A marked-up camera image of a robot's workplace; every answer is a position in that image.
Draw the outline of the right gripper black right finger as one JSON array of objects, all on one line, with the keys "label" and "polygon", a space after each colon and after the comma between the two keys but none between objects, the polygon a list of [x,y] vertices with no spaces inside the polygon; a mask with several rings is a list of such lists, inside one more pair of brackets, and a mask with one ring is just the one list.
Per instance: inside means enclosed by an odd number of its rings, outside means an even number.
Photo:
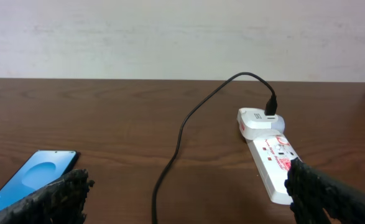
[{"label": "right gripper black right finger", "polygon": [[285,187],[297,223],[365,223],[365,194],[316,170],[290,161]]}]

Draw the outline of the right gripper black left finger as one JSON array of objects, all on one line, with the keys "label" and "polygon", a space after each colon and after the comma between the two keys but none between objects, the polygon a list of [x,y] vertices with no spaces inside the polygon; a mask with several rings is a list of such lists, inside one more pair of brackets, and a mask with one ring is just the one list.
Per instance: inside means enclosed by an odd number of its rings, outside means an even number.
[{"label": "right gripper black left finger", "polygon": [[95,182],[86,169],[73,169],[0,211],[0,224],[83,224]]}]

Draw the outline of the Samsung Galaxy smartphone blue screen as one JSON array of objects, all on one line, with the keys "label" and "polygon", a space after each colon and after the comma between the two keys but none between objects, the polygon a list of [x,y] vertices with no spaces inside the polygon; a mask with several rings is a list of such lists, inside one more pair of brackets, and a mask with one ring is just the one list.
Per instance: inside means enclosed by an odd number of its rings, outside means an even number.
[{"label": "Samsung Galaxy smartphone blue screen", "polygon": [[0,189],[0,211],[70,172],[76,151],[37,151]]}]

